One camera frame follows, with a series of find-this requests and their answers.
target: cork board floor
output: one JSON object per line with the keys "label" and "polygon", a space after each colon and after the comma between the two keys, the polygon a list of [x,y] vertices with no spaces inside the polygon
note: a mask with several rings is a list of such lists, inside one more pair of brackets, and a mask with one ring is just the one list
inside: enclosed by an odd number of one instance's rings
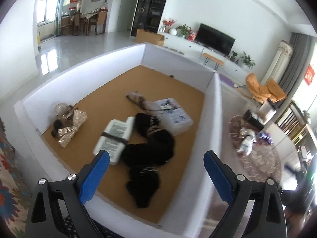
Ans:
{"label": "cork board floor", "polygon": [[[201,91],[158,71],[137,66],[106,83],[75,105],[85,111],[88,118],[65,149],[51,136],[52,126],[42,136],[62,163],[78,173],[83,165],[93,160],[93,149],[110,120],[126,121],[129,116],[142,112],[126,98],[129,91],[139,91],[149,101],[172,97],[194,121],[188,131],[175,137],[174,157],[158,168],[161,185],[148,208],[137,208],[126,190],[129,168],[121,162],[109,166],[98,187],[98,191],[119,208],[156,224],[173,199],[191,155],[204,102],[204,94]],[[129,140],[130,144],[144,142],[145,138],[136,131]]]}

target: transparent plastic box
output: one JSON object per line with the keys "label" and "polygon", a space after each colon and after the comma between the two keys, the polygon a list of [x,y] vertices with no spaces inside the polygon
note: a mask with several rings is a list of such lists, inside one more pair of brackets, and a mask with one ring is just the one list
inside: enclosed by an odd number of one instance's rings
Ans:
{"label": "transparent plastic box", "polygon": [[173,136],[187,131],[193,124],[193,120],[173,98],[162,99],[151,104],[151,108],[156,110],[164,109],[168,105],[177,107],[168,111],[153,111],[153,114],[161,119],[161,125]]}

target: potted plant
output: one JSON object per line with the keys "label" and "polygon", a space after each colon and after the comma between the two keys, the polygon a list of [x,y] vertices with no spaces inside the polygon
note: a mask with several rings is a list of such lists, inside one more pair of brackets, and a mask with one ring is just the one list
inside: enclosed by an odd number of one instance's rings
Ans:
{"label": "potted plant", "polygon": [[175,24],[176,20],[172,20],[171,18],[169,20],[163,20],[163,25],[165,26],[164,32],[168,33],[171,26]]}
{"label": "potted plant", "polygon": [[242,63],[249,69],[253,69],[256,63],[251,59],[250,55],[247,55],[246,52],[243,52],[243,55],[240,56]]}
{"label": "potted plant", "polygon": [[231,62],[235,62],[236,61],[236,56],[238,55],[238,53],[236,51],[232,51],[232,56],[230,58]]}
{"label": "potted plant", "polygon": [[176,30],[178,31],[179,36],[183,38],[186,38],[192,31],[191,27],[187,26],[186,24],[178,26]]}

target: purple mat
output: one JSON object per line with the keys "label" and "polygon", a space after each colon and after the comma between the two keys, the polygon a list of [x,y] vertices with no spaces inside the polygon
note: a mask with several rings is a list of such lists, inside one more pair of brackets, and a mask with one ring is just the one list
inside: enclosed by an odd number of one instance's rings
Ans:
{"label": "purple mat", "polygon": [[226,76],[223,76],[222,74],[219,73],[219,77],[220,80],[224,83],[226,83],[227,85],[229,85],[230,87],[234,88],[234,83],[232,82],[231,79],[227,78]]}

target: white vase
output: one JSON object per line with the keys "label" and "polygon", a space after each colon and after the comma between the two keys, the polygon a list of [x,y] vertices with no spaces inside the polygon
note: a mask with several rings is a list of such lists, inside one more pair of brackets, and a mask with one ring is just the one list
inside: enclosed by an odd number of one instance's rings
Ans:
{"label": "white vase", "polygon": [[177,34],[177,30],[175,28],[171,28],[169,33],[175,36]]}

